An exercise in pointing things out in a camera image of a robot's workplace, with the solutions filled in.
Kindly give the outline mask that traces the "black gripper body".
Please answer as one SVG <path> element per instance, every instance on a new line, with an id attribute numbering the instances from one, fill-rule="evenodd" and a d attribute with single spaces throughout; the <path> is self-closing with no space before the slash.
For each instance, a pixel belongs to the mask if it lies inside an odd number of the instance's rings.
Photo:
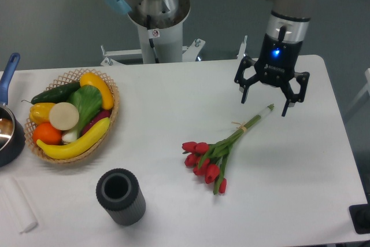
<path id="1" fill-rule="evenodd" d="M 260 82 L 273 87 L 286 86 L 294 77 L 301 47 L 302 42 L 279 42 L 265 34 L 259 58 L 254 65 Z"/>

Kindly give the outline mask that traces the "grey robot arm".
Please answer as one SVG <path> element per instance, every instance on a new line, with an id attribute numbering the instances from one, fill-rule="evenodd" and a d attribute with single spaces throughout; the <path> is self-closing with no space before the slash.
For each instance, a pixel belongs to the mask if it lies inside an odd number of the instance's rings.
<path id="1" fill-rule="evenodd" d="M 257 82 L 278 87 L 285 107 L 303 102 L 309 73 L 295 64 L 304 41 L 315 0 L 268 0 L 273 4 L 260 55 L 241 58 L 235 83 L 243 94 Z M 190 0 L 104 0 L 116 13 L 128 15 L 138 29 L 143 62 L 182 62 L 183 22 Z"/>

